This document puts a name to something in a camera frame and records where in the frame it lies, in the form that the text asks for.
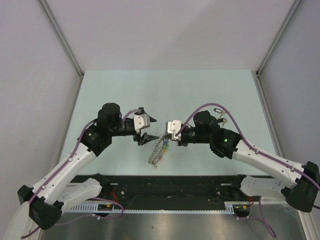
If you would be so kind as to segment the blue tag key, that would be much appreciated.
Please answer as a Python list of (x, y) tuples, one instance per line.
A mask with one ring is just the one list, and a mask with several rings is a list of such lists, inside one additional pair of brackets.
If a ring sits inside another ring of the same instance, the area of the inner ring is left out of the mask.
[(168, 145), (169, 145), (169, 140), (168, 140), (167, 138), (165, 138), (165, 139), (163, 140), (162, 147), (163, 147), (164, 149), (167, 149), (167, 148), (168, 148)]

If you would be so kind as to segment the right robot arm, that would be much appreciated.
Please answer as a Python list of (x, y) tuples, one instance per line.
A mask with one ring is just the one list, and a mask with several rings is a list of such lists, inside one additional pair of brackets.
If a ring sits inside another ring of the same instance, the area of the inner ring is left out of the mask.
[(165, 133), (179, 146), (208, 144), (220, 158), (248, 164), (268, 177), (257, 178), (240, 175), (230, 188), (231, 196), (242, 201), (245, 197), (258, 196), (285, 200), (291, 207), (310, 213), (320, 191), (320, 170), (317, 164), (291, 161), (271, 154), (249, 142), (240, 132), (223, 127), (225, 119), (216, 118), (209, 111), (193, 114), (194, 126), (179, 120), (166, 123)]

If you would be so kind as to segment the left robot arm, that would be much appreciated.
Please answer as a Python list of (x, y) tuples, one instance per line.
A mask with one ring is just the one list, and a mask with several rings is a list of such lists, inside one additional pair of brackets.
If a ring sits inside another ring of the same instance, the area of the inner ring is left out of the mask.
[(157, 136), (141, 133), (156, 119), (143, 107), (130, 111), (133, 118), (122, 115), (120, 106), (114, 102), (104, 104), (82, 129), (74, 149), (44, 178), (33, 186), (23, 185), (17, 192), (21, 204), (28, 202), (28, 216), (42, 230), (53, 227), (69, 208), (97, 197), (105, 200), (110, 196), (110, 183), (100, 174), (86, 182), (67, 189), (67, 185), (86, 165), (96, 159), (112, 144), (113, 137), (132, 136), (139, 146), (158, 139)]

